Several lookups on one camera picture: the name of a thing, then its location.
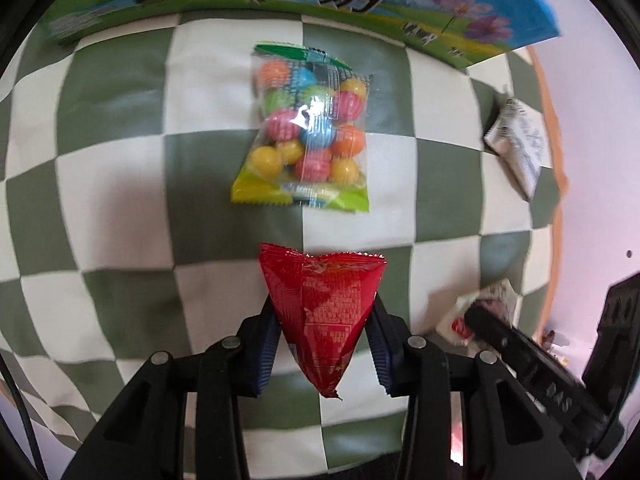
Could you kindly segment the white printed snack packet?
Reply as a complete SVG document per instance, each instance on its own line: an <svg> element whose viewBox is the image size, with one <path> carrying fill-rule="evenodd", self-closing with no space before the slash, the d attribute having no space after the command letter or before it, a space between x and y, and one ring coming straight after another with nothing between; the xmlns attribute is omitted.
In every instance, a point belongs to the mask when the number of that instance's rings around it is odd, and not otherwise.
<svg viewBox="0 0 640 480"><path fill-rule="evenodd" d="M506 164L506 168L530 202L535 195L547 140L540 118L515 96L509 96L495 122L484 135L485 144Z"/></svg>

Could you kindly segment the red triangular snack packet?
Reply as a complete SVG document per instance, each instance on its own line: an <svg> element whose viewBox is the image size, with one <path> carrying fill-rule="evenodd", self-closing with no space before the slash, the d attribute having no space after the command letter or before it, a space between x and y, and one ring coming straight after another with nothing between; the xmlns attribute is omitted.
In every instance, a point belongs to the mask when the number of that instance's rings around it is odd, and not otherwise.
<svg viewBox="0 0 640 480"><path fill-rule="evenodd" d="M385 273L385 257L314 256L264 243L258 260L294 360L318 393L336 399Z"/></svg>

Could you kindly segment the colorful candy ball bag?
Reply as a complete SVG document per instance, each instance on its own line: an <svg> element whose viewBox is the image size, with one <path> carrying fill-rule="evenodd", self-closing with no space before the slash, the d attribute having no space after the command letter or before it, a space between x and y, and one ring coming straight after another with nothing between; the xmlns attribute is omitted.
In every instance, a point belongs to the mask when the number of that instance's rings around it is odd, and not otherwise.
<svg viewBox="0 0 640 480"><path fill-rule="evenodd" d="M232 202L368 211L371 76L295 44L260 42L252 62L259 126Z"/></svg>

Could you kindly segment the green white checkered cushion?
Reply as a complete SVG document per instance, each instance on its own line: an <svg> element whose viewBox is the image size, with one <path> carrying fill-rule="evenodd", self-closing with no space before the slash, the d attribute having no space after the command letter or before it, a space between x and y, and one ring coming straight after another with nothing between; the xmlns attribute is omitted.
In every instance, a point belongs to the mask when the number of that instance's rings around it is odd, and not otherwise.
<svg viewBox="0 0 640 480"><path fill-rule="evenodd" d="M258 128L261 41L371 77L365 214L230 200ZM153 352L233 334L267 293L263 242L384 255L384 304L416 333L509 280L533 333L561 193L544 165L523 200L484 149L503 93L542 121L526 51L454 70L318 18L193 12L68 47L35 28L1 81L1 353L38 430L73 450Z"/></svg>

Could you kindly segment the pink white small packet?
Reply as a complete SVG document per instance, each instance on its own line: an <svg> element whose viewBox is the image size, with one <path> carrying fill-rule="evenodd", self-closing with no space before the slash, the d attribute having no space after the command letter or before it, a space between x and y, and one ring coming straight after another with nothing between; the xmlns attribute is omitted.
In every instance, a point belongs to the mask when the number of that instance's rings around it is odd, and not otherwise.
<svg viewBox="0 0 640 480"><path fill-rule="evenodd" d="M459 296L436 326L436 333L457 347L467 347L483 326L500 321L511 326L518 294L508 278Z"/></svg>

